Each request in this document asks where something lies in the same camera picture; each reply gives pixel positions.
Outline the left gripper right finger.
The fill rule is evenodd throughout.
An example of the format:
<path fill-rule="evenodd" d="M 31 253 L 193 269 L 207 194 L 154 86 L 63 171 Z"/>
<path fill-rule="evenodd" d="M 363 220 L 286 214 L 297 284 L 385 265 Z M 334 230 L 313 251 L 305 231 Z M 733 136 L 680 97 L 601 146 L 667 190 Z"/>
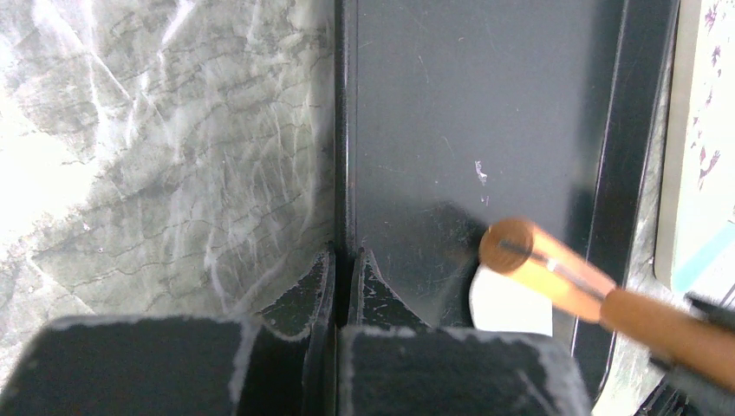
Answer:
<path fill-rule="evenodd" d="M 341 415 L 588 415 L 576 361 L 547 335 L 430 328 L 360 250 L 338 335 Z"/>

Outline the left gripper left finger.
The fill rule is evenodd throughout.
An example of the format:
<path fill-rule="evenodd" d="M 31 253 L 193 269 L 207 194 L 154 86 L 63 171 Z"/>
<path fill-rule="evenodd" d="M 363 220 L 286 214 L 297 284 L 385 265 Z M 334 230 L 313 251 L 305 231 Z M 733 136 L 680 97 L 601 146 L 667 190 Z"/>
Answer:
<path fill-rule="evenodd" d="M 1 394 L 4 415 L 320 415 L 335 254 L 254 315 L 78 315 L 47 324 Z"/>

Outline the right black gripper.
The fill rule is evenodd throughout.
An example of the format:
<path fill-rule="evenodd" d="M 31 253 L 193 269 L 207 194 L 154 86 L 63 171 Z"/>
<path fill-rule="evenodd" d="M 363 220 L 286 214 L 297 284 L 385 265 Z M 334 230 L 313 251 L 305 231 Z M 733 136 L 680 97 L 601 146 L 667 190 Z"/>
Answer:
<path fill-rule="evenodd" d="M 642 343 L 665 371 L 666 383 L 685 393 L 702 415 L 733 415 L 734 309 L 695 294 L 685 299 L 692 313 L 641 298 L 649 320 Z"/>

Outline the wooden double-ended dough roller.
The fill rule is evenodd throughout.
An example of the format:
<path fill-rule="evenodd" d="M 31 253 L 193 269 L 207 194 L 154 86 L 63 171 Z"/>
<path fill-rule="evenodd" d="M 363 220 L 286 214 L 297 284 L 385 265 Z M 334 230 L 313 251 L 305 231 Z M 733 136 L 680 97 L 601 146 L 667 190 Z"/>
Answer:
<path fill-rule="evenodd" d="M 643 344 L 641 331 L 649 323 L 644 295 L 620 287 L 535 223 L 506 218 L 491 225 L 479 243 L 478 259 L 559 309 Z"/>

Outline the white dough ball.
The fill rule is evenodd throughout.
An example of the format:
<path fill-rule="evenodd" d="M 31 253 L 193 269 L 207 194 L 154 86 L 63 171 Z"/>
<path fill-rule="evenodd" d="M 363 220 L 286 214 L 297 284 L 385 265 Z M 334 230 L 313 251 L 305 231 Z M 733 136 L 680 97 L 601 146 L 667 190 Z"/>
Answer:
<path fill-rule="evenodd" d="M 553 335 L 551 301 L 484 265 L 471 281 L 468 302 L 476 329 Z"/>

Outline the black baking tray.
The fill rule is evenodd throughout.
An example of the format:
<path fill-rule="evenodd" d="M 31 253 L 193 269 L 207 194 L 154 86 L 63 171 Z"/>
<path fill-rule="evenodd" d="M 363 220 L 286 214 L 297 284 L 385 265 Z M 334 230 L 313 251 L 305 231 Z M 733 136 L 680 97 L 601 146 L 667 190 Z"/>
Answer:
<path fill-rule="evenodd" d="M 349 320 L 469 326 L 479 240 L 507 217 L 624 283 L 678 9 L 338 2 L 337 282 Z"/>

